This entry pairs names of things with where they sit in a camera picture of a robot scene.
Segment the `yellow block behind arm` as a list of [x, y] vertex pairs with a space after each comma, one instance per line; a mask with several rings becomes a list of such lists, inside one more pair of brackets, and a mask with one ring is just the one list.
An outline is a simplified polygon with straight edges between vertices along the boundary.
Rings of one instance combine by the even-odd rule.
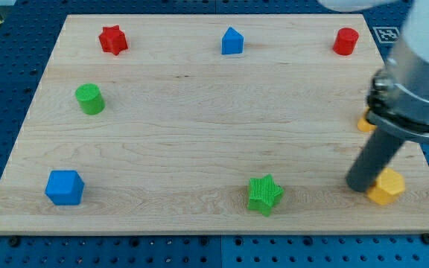
[[367, 120], [369, 108], [366, 108], [357, 122], [357, 128], [363, 133], [370, 133], [376, 129], [376, 126]]

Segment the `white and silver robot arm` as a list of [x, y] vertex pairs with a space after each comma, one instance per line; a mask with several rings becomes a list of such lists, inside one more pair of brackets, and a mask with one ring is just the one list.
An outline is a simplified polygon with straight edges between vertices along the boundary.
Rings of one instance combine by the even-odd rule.
[[429, 1], [413, 2], [366, 102], [366, 118], [377, 129], [365, 150], [397, 150], [405, 141], [429, 145]]

